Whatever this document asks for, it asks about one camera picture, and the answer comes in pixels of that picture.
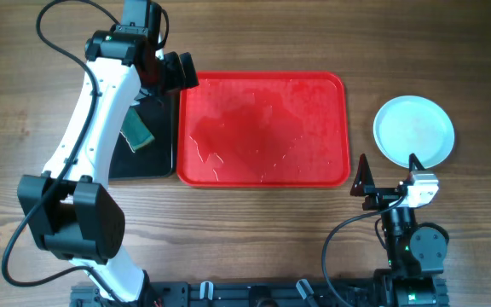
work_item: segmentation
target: red plastic tray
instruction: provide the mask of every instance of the red plastic tray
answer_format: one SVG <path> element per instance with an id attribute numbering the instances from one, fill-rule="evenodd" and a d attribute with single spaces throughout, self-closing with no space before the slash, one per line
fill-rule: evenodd
<path id="1" fill-rule="evenodd" d="M 330 72 L 199 72 L 182 93 L 177 175 L 195 187 L 334 187 L 349 176 Z"/>

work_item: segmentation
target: wire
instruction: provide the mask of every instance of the wire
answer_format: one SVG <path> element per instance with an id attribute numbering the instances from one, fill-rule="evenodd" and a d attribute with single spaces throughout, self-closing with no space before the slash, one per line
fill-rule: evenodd
<path id="1" fill-rule="evenodd" d="M 327 285 L 329 286 L 329 290 L 331 290 L 332 294 L 337 298 L 340 303 L 338 306 L 346 306 L 346 307 L 353 307 L 352 305 L 348 304 L 337 292 L 337 290 L 334 288 L 334 286 L 331 283 L 331 279 L 329 278 L 329 274 L 327 273 L 327 267 L 326 267 L 326 255 L 327 255 L 327 248 L 329 247 L 329 242 L 331 242 L 332 237 L 344 226 L 348 225 L 349 223 L 353 223 L 355 221 L 362 220 L 363 218 L 367 217 L 374 217 L 378 214 L 383 214 L 386 213 L 387 211 L 391 211 L 395 208 L 397 208 L 405 199 L 406 195 L 402 196 L 399 200 L 397 200 L 393 205 L 381 210 L 381 211 L 374 211 L 374 212 L 369 212 L 365 214 L 361 214 L 360 216 L 357 217 L 352 217 L 351 219 L 348 219 L 342 223 L 340 223 L 335 229 L 331 231 L 331 233 L 327 236 L 325 239 L 325 243 L 323 244 L 323 250 L 321 252 L 321 269 L 323 270 L 323 276 L 325 277 L 325 281 L 327 282 Z"/>
<path id="2" fill-rule="evenodd" d="M 384 243 L 384 240 L 382 239 L 382 237 L 380 236 L 380 233 L 378 231 L 378 223 L 380 223 L 380 221 L 382 220 L 382 218 L 379 218 L 376 220 L 376 222 L 374 222 L 374 231 L 376 231 L 376 236 L 378 237 L 378 240 L 380 241 L 380 244 L 382 245 L 382 247 L 384 249 L 385 248 L 385 243 Z"/>
<path id="3" fill-rule="evenodd" d="M 84 271 L 89 272 L 93 276 L 93 278 L 114 299 L 114 301 L 118 305 L 124 306 L 122 301 L 120 301 L 118 299 L 118 297 L 114 294 L 113 290 L 111 290 L 109 288 L 109 286 L 104 282 L 104 280 L 102 280 L 102 278 L 100 278 L 100 276 L 94 271 L 94 269 L 89 267 L 89 266 L 77 266 L 77 267 L 73 267 L 70 269 L 65 269 L 65 270 L 61 271 L 60 273 L 56 273 L 56 274 L 51 275 L 49 277 L 43 278 L 42 280 L 39 280 L 39 281 L 17 281 L 15 279 L 13 279 L 9 273 L 9 259 L 10 259 L 10 254 L 13 250 L 14 244 L 18 240 L 18 237 L 20 236 L 20 234 L 22 233 L 22 231 L 24 230 L 24 228 L 26 227 L 26 225 L 28 224 L 30 219 L 32 219 L 32 217 L 39 211 L 39 208 L 47 205 L 47 203 L 49 201 L 54 199 L 55 192 L 56 192 L 56 189 L 58 188 L 58 185 L 60 184 L 60 182 L 62 181 L 64 176 L 67 174 L 67 172 L 69 171 L 69 169 L 73 165 L 75 157 L 77 156 L 77 152 L 80 149 L 81 144 L 83 143 L 84 136 L 86 135 L 86 132 L 90 126 L 90 122 L 92 121 L 92 117 L 94 116 L 94 111 L 95 111 L 97 99 L 99 96 L 98 84 L 96 82 L 97 80 L 95 78 L 94 73 L 88 68 L 88 66 L 86 64 L 84 64 L 81 60 L 79 60 L 79 58 L 77 58 L 77 56 L 72 55 L 71 53 L 69 53 L 69 52 L 65 51 L 64 49 L 51 43 L 41 32 L 41 19 L 43 18 L 44 14 L 50 8 L 55 6 L 56 4 L 64 3 L 67 1 L 78 1 L 81 3 L 87 3 L 89 5 L 92 5 L 95 8 L 102 11 L 104 14 L 106 14 L 109 18 L 111 18 L 111 20 L 113 22 L 118 23 L 118 20 L 111 13 L 109 13 L 106 9 L 104 9 L 103 7 L 98 5 L 97 3 L 93 3 L 89 0 L 54 0 L 53 2 L 45 5 L 45 7 L 43 9 L 41 9 L 41 11 L 39 12 L 39 15 L 38 15 L 38 18 L 37 18 L 37 21 L 35 24 L 35 29 L 37 31 L 39 38 L 44 43 L 46 43 L 50 48 L 54 49 L 55 51 L 65 55 L 66 57 L 75 61 L 77 64 L 79 64 L 84 69 L 86 74 L 89 76 L 90 82 L 92 83 L 92 102 L 90 103 L 90 109 L 89 109 L 89 112 L 86 116 L 86 120 L 84 121 L 83 128 L 81 129 L 81 131 L 78 135 L 77 142 L 73 146 L 72 151 L 70 152 L 69 157 L 67 158 L 66 163 L 64 164 L 64 167 L 62 168 L 60 175 L 58 175 L 58 177 L 53 181 L 53 183 L 50 185 L 50 187 L 47 189 L 47 191 L 43 194 L 43 196 L 41 197 L 41 200 L 39 200 L 37 202 L 37 204 L 35 204 L 33 206 L 33 208 L 26 214 L 26 216 L 24 217 L 22 222 L 20 222 L 20 224 L 18 225 L 18 227 L 14 231 L 13 235 L 11 236 L 9 243 L 7 244 L 7 247 L 5 248 L 5 251 L 3 253 L 3 259 L 1 262 L 1 272 L 2 272 L 3 278 L 9 284 L 11 284 L 13 286 L 16 286 L 16 287 L 35 287 L 35 286 L 43 285 L 47 282 L 51 282 L 57 278 L 62 277 L 63 275 L 67 275 L 69 273 L 72 273 L 72 272 L 75 272 L 78 270 L 84 270 Z"/>

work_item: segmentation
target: wooden table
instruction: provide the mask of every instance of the wooden table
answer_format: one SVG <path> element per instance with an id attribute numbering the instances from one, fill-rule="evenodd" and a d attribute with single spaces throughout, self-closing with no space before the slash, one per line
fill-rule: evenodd
<path id="1" fill-rule="evenodd" d="M 23 218 L 16 186 L 55 151 L 83 72 L 37 38 L 43 0 L 0 0 L 0 262 Z M 120 16 L 122 1 L 101 2 Z M 352 173 L 366 153 L 380 186 L 407 172 L 377 149 L 372 122 L 399 95 L 448 113 L 452 155 L 435 168 L 441 190 L 417 213 L 452 236 L 444 276 L 453 306 L 491 305 L 491 1 L 194 1 L 161 3 L 167 50 L 189 51 L 198 70 L 328 70 L 345 83 Z M 47 37 L 83 57 L 108 18 L 80 3 L 50 11 Z M 194 189 L 175 176 L 112 182 L 127 217 L 124 244 L 154 281 L 321 278 L 321 246 L 337 223 L 361 213 L 350 178 L 332 189 Z M 350 225 L 329 251 L 332 275 L 367 277 L 387 266 L 374 219 Z M 11 273 L 32 280 L 68 267 L 20 237 Z M 0 305 L 67 306 L 76 273 L 32 289 L 7 285 Z"/>

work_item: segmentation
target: green sponge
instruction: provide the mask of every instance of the green sponge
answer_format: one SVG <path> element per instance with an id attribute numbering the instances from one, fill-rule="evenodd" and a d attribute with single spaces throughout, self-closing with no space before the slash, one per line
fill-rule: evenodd
<path id="1" fill-rule="evenodd" d="M 140 118 L 140 115 L 132 107 L 126 112 L 120 133 L 124 136 L 128 145 L 130 145 L 133 153 L 154 141 L 153 134 L 143 124 L 142 118 Z"/>

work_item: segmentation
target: white paper plate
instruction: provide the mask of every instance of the white paper plate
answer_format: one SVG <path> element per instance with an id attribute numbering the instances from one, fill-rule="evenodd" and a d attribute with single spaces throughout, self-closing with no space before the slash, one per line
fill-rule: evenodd
<path id="1" fill-rule="evenodd" d="M 416 154 L 425 168 L 443 162 L 453 148 L 454 133 L 448 115 L 433 101 L 400 96 L 380 108 L 373 126 L 374 140 L 394 163 L 408 167 Z"/>

